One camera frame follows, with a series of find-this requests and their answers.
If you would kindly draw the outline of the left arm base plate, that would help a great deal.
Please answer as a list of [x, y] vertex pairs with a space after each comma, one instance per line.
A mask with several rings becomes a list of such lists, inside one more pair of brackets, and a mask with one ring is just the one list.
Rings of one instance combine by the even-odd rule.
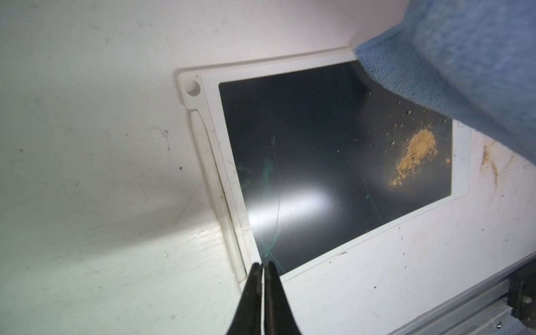
[[535, 334], [535, 260], [509, 276], [507, 304], [512, 316]]

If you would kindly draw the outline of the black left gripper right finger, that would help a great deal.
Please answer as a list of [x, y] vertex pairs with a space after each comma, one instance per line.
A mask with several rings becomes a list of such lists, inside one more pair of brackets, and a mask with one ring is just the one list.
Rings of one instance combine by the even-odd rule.
[[273, 262], [264, 266], [265, 273], [265, 321], [267, 335], [300, 335], [282, 282]]

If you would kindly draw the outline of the light blue microfiber cloth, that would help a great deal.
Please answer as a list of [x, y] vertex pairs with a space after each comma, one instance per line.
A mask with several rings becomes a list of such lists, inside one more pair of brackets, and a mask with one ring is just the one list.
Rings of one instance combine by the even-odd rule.
[[534, 1], [411, 1], [355, 55], [385, 89], [535, 160]]

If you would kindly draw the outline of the white framed tablet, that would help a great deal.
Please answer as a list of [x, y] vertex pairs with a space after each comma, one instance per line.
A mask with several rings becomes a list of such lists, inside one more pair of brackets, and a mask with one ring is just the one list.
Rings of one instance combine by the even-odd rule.
[[247, 276], [273, 262], [293, 278], [468, 192], [470, 129], [376, 84], [350, 48], [175, 80], [190, 128], [193, 110], [207, 127]]

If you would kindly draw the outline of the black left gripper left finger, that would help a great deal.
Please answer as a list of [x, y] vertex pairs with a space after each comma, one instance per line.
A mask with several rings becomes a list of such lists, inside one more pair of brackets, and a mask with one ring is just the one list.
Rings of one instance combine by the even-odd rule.
[[227, 335], [261, 335], [262, 265], [252, 264]]

